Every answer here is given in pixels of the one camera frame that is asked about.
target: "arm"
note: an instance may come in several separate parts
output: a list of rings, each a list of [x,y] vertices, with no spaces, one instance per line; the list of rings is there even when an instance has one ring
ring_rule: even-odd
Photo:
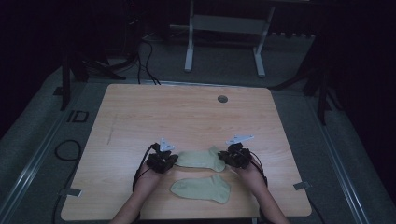
[[[140,174],[147,171],[148,168],[149,167],[146,163],[144,163],[140,169]],[[149,197],[152,191],[155,190],[162,177],[162,174],[155,173],[153,170],[149,170],[140,176],[136,186],[134,187],[134,193],[129,197],[110,223],[132,223],[139,215],[145,200]]]
[[[240,175],[245,185],[256,197],[262,213],[269,221],[275,224],[289,224],[289,221],[286,219],[285,215],[283,215],[275,199],[265,186],[262,174],[255,166],[249,164],[246,169],[233,167],[232,169]]]

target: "fabric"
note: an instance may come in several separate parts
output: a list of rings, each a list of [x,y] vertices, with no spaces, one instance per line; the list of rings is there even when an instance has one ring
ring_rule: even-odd
[[[193,168],[208,168],[221,172],[225,168],[225,162],[219,159],[220,150],[212,147],[207,151],[184,151],[178,153],[175,165]]]
[[[171,191],[179,197],[213,200],[218,203],[228,202],[230,190],[230,185],[220,175],[212,175],[205,178],[181,179],[171,187]]]

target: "small round object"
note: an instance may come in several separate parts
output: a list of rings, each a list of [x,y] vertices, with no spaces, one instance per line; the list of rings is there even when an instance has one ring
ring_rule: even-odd
[[[225,95],[220,95],[219,97],[218,97],[218,101],[220,102],[220,103],[227,103],[228,102],[228,98],[227,98],[227,96],[225,96]]]

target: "white leg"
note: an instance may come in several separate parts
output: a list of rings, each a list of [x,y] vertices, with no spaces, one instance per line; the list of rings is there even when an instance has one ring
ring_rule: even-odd
[[[274,15],[275,7],[271,7],[267,17],[267,21],[264,22],[262,27],[262,35],[260,38],[259,45],[253,48],[254,60],[257,67],[257,75],[259,77],[265,77],[264,65],[262,64],[262,46],[264,45],[265,37],[268,34],[268,28],[270,27],[271,19]]]
[[[193,20],[194,20],[194,1],[190,0],[189,45],[187,46],[186,63],[184,65],[185,72],[190,72],[192,70],[192,57],[194,54],[194,43],[192,40],[194,34]]]

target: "table top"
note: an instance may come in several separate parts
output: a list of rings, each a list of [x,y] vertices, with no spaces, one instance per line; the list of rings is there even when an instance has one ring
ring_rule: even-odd
[[[224,95],[227,103],[220,103]],[[176,148],[226,150],[236,134],[254,135],[243,142],[262,161],[269,190],[288,217],[305,217],[311,207],[271,92],[263,88],[164,85],[109,85],[68,196],[64,220],[113,218],[132,193],[134,173],[147,148],[164,137]],[[226,204],[183,199],[170,191],[182,178],[219,174],[231,185]],[[220,173],[174,166],[151,194],[142,219],[258,217],[259,206],[230,167]]]

